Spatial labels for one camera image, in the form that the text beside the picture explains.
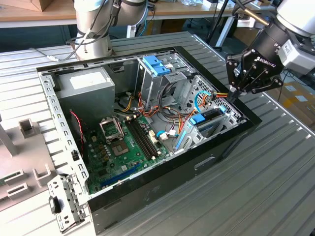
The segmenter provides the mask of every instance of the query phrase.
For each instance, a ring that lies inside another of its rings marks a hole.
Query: blue cable
[[[142,35],[142,33],[145,31],[146,26],[147,26],[147,21],[144,21],[144,28],[143,28],[142,32],[139,34],[139,37],[140,37],[140,36]]]
[[[199,107],[198,107],[198,104],[197,104],[197,98],[198,98],[198,95],[199,94],[201,94],[201,93],[205,93],[206,95],[208,95],[208,96],[211,96],[211,94],[209,93],[209,92],[207,92],[207,91],[199,91],[198,93],[197,93],[197,95],[196,95],[196,97],[195,97],[195,100],[194,100],[194,105],[195,105],[195,108],[197,109],[197,111],[200,113],[200,109],[199,109]]]
[[[157,137],[159,137],[162,133],[165,133],[166,131],[165,130],[161,130],[157,133]]]

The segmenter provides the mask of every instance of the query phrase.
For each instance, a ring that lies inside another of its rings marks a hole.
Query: expansion card slot
[[[158,153],[155,147],[153,146],[147,135],[143,132],[138,121],[128,120],[125,124],[134,139],[136,140],[137,144],[143,151],[146,159],[149,161],[152,159],[152,157],[157,157]]]
[[[140,166],[140,164],[137,164],[134,167],[132,167],[131,169],[129,169],[129,170],[125,171],[125,172],[122,172],[121,174],[119,174],[117,176],[114,176],[114,177],[112,177],[112,178],[110,178],[108,180],[103,181],[100,184],[101,187],[105,187],[105,186],[110,185],[110,184],[112,184],[112,183],[114,183],[116,181],[119,181],[119,180],[121,180],[123,178],[126,178],[127,176],[129,176],[129,175],[133,174],[134,172],[136,172],[136,170],[137,170],[137,168],[139,166]]]

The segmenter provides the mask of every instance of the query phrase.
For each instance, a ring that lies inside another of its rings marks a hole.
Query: aluminum table
[[[188,32],[113,40],[118,55],[183,46],[223,84],[224,59]],[[59,58],[68,46],[43,49]],[[39,122],[59,173],[65,162],[35,68],[54,64],[30,50],[0,54],[0,112],[5,129]],[[315,227],[315,134],[267,94],[241,100],[263,122],[224,161],[108,229],[107,236],[308,236]],[[60,235],[47,191],[0,212],[3,235]],[[94,235],[85,221],[68,233]]]

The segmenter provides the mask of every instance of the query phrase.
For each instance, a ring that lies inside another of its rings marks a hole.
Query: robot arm
[[[284,67],[301,74],[315,68],[315,49],[310,36],[315,34],[315,1],[284,0],[277,17],[266,22],[248,9],[247,14],[265,27],[240,56],[226,57],[230,99],[283,85],[279,74]]]
[[[78,35],[74,44],[78,48],[77,56],[80,59],[110,56],[109,28],[141,23],[148,13],[147,5],[148,0],[75,0]],[[89,30],[91,33],[84,40]]]

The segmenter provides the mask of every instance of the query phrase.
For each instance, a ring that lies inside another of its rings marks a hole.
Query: gripper logo text
[[[262,63],[265,63],[265,64],[269,65],[269,66],[272,66],[273,68],[276,67],[275,64],[272,64],[271,62],[269,62],[269,61],[267,61],[267,60],[265,60],[263,58],[260,58],[260,57],[257,57],[254,61],[260,61]]]

